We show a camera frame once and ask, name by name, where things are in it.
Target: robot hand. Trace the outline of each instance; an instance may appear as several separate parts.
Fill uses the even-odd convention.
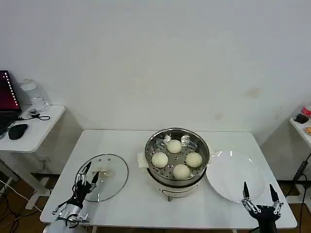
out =
[[[280,210],[284,203],[279,201],[278,195],[272,185],[270,185],[270,194],[273,201],[272,206],[254,205],[250,200],[247,184],[244,182],[244,198],[241,202],[250,216],[258,221],[261,233],[277,233],[276,221],[281,217]]]
[[[59,208],[66,205],[64,209],[58,214],[55,222],[47,226],[44,229],[44,233],[86,233],[82,227],[78,227],[79,223],[89,222],[88,215],[79,215],[83,208],[83,201],[86,195],[96,187],[98,181],[99,172],[95,174],[91,183],[86,180],[86,174],[90,169],[91,162],[89,162],[84,169],[78,173],[75,184],[72,187],[72,196],[67,201],[59,204],[57,208],[52,212],[53,215],[58,213]]]

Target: black mouse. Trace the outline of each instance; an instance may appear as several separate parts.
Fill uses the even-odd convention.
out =
[[[8,132],[9,138],[11,140],[20,139],[24,135],[27,128],[28,128],[27,124],[19,124],[19,125],[12,126]]]

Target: white table edge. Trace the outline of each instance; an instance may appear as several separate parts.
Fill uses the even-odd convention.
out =
[[[140,132],[157,132],[158,130],[115,130],[115,129],[85,129],[82,131],[81,135],[80,135],[80,138],[83,136],[84,133],[87,133],[87,132],[96,132],[96,131],[123,131],[123,132],[136,132],[136,131],[140,131]],[[253,136],[253,134],[251,132],[245,132],[245,131],[196,131],[196,132],[211,132],[211,133],[245,133],[245,134],[249,134],[252,136],[253,140],[255,141],[255,143],[257,144],[257,147],[260,149],[260,146],[258,145],[258,143],[256,142],[256,139],[255,137]],[[51,223],[50,221],[44,221],[42,219],[42,214],[40,215],[40,220],[44,223]],[[295,227],[297,227],[297,221],[294,217],[294,220],[295,220],[295,224],[290,226],[290,227],[279,227],[278,229],[293,229]],[[89,225],[89,224],[81,224],[81,225],[85,225],[85,226],[94,226],[94,227],[130,227],[130,228],[135,228],[135,227],[138,227],[138,228],[154,228],[154,229],[196,229],[196,230],[232,230],[232,228],[191,228],[191,227],[183,227],[183,228],[177,228],[177,227],[153,227],[153,226],[145,226],[145,225],[126,225],[126,226],[123,226],[123,225],[97,225],[97,224],[92,224],[92,225]],[[236,228],[237,230],[250,230],[250,228]]]
[[[58,120],[60,119],[60,117],[63,115],[64,111],[65,111],[65,106],[63,105],[50,105],[50,106],[58,106],[58,107],[62,107],[62,111],[59,114],[59,116],[57,118],[55,118],[55,122],[58,122]],[[15,153],[33,153],[35,151],[38,150],[38,148],[41,146],[42,142],[44,141],[44,139],[47,137],[47,135],[50,133],[51,129],[54,127],[54,125],[52,125],[52,127],[45,132],[45,134],[43,135],[43,137],[38,141],[38,143],[29,150],[6,150],[6,152],[15,152]]]

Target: red object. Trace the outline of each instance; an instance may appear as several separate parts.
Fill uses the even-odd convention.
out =
[[[308,117],[311,117],[311,104],[305,105],[305,106],[302,108],[301,112],[302,112],[304,115],[306,115],[306,116],[308,116]]]

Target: white wall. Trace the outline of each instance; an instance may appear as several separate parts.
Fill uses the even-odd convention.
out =
[[[83,128],[250,131],[311,100],[311,2],[1,1],[0,68]]]

